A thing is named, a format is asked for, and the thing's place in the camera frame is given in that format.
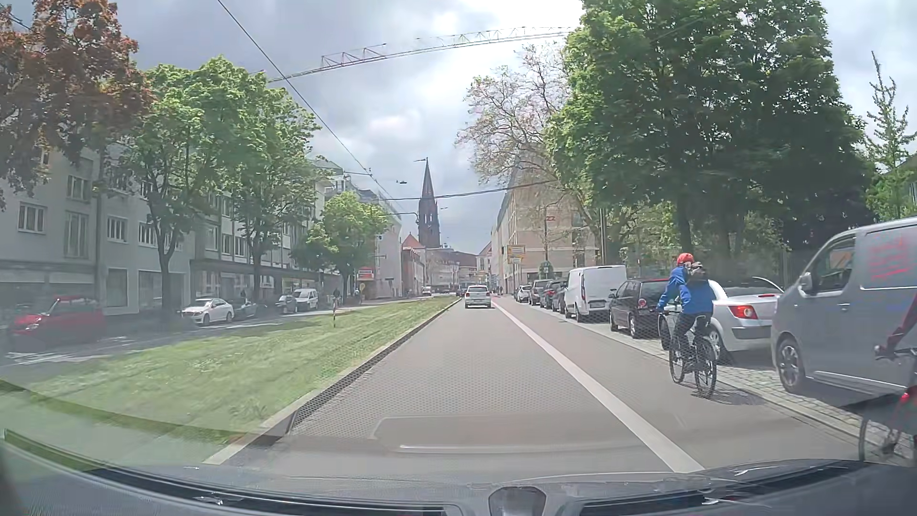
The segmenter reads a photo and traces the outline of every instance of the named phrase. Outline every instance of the backpack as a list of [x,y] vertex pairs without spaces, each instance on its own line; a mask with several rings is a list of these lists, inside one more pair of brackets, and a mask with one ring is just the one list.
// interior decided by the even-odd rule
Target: backpack
[[685,267],[685,281],[688,283],[698,283],[707,281],[707,269],[700,262],[693,262]]

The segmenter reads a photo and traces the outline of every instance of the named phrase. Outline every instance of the church tower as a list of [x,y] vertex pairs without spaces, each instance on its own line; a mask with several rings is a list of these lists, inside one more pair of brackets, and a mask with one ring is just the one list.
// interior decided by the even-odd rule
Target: church tower
[[441,247],[439,244],[439,207],[433,194],[433,179],[430,177],[430,160],[425,159],[424,188],[417,203],[417,214],[420,221],[417,225],[417,238],[427,249]]

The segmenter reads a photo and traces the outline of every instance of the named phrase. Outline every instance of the silver car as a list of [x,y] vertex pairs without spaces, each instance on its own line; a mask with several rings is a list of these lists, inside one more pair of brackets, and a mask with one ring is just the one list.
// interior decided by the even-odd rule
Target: silver car
[[465,308],[487,307],[493,308],[491,290],[486,285],[472,285],[465,290]]
[[[763,277],[753,276],[741,282],[710,280],[715,295],[710,319],[710,340],[717,360],[728,362],[730,352],[767,349],[770,346],[770,326],[777,301],[783,290]],[[675,329],[678,314],[666,317],[667,335]]]

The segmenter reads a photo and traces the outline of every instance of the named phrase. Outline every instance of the car taillight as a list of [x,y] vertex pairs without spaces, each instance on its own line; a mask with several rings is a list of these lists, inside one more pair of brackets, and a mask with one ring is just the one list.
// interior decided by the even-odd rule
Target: car taillight
[[755,307],[751,305],[730,306],[729,311],[733,312],[733,315],[739,319],[757,319]]

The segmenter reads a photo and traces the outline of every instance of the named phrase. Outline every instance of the parked car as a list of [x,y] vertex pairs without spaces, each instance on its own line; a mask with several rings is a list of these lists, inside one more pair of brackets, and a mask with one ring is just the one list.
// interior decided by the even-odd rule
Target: parked car
[[219,297],[199,297],[190,305],[182,309],[182,317],[192,320],[195,324],[208,326],[211,322],[222,320],[232,322],[236,312],[232,305]]
[[318,291],[314,288],[297,288],[293,291],[296,298],[296,311],[307,312],[318,308]]
[[251,319],[258,315],[258,305],[244,297],[229,299],[227,302],[232,305],[235,320]]
[[560,307],[564,302],[564,292],[567,290],[567,282],[561,281],[559,285],[554,287],[554,294],[551,294],[551,311],[557,312],[560,311]]
[[86,296],[55,296],[47,309],[19,315],[6,329],[8,345],[18,352],[97,341],[103,335],[102,309],[95,299]]
[[554,280],[548,283],[541,291],[541,296],[538,297],[538,306],[541,308],[551,308],[551,303],[554,302],[554,293],[557,292],[561,283],[563,282],[560,280]]
[[567,317],[583,321],[608,315],[608,295],[627,281],[624,265],[579,267],[569,272],[569,295],[564,296]]
[[658,336],[656,304],[668,285],[667,278],[629,279],[608,296],[608,321],[612,331],[624,328],[635,339]]
[[528,301],[529,295],[530,295],[531,293],[532,293],[532,286],[531,286],[531,285],[523,285],[523,286],[520,286],[519,288],[516,289],[516,293],[515,293],[515,296],[514,296],[516,302],[522,303],[523,301]]
[[531,289],[528,293],[528,304],[529,305],[538,305],[541,304],[541,291],[551,283],[549,279],[537,279],[532,282]]
[[874,348],[917,346],[916,252],[909,218],[844,231],[815,254],[774,315],[771,350],[786,390],[828,384],[845,403],[904,392],[911,360],[876,360]]
[[[732,352],[767,349],[772,319],[783,290],[757,276],[738,282],[711,280],[710,287],[714,295],[710,340],[719,362],[728,363]],[[677,318],[677,314],[667,316],[667,335],[675,328]]]

